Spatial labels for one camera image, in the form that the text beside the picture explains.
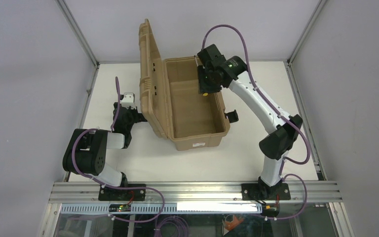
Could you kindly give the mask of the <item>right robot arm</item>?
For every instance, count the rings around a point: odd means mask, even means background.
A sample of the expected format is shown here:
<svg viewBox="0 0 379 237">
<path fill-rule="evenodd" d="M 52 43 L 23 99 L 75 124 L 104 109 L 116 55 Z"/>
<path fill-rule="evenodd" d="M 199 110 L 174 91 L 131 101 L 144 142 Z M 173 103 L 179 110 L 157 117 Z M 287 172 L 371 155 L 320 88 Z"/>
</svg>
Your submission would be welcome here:
<svg viewBox="0 0 379 237">
<path fill-rule="evenodd" d="M 247 63 L 240 57 L 226 59 L 215 44 L 197 54 L 201 64 L 197 67 L 199 92 L 211 94 L 228 88 L 251 109 L 264 126 L 268 135 L 259 142 L 265 156 L 264 167 L 258 183 L 249 188 L 245 200 L 264 200 L 281 197 L 284 192 L 281 178 L 284 157 L 297 140 L 303 119 L 291 116 L 262 91 L 250 78 Z"/>
</svg>

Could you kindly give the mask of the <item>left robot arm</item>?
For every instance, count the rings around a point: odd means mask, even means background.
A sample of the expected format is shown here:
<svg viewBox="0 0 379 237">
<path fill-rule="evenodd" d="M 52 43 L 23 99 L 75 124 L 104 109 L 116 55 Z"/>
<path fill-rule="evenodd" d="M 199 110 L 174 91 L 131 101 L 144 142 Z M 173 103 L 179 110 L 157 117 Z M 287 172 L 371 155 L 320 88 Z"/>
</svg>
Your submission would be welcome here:
<svg viewBox="0 0 379 237">
<path fill-rule="evenodd" d="M 66 172 L 82 175 L 102 186 L 128 187 L 124 172 L 117 171 L 106 162 L 107 150 L 127 149 L 131 143 L 134 124 L 146 122 L 133 102 L 114 103 L 113 127 L 75 129 L 63 156 Z"/>
</svg>

